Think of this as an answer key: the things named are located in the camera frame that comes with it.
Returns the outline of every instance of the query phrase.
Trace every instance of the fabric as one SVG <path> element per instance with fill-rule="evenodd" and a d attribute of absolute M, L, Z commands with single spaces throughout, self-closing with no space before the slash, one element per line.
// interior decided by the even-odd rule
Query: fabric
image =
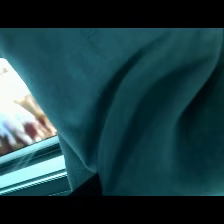
<path fill-rule="evenodd" d="M 103 195 L 224 191 L 222 29 L 0 29 L 57 128 L 69 181 Z"/>

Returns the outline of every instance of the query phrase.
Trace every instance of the dark green cloth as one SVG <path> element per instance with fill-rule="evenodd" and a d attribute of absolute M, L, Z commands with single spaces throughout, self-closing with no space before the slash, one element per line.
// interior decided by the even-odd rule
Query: dark green cloth
<path fill-rule="evenodd" d="M 224 192 L 222 29 L 0 29 L 0 53 L 59 131 L 73 189 Z"/>

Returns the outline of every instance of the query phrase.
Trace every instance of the cloth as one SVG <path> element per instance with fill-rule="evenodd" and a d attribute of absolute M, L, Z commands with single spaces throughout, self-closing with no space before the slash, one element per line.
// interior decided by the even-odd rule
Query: cloth
<path fill-rule="evenodd" d="M 222 29 L 0 29 L 0 54 L 56 127 L 74 190 L 224 191 Z"/>

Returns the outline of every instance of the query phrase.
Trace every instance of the glass pane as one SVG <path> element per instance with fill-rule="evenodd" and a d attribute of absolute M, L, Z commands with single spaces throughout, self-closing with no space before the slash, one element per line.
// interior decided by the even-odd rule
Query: glass pane
<path fill-rule="evenodd" d="M 23 80 L 0 59 L 0 156 L 55 135 Z"/>

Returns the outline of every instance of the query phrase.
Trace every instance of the window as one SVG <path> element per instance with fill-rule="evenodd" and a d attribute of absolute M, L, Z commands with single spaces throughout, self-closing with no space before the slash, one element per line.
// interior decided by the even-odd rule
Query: window
<path fill-rule="evenodd" d="M 67 191 L 57 130 L 16 71 L 0 59 L 0 195 Z"/>

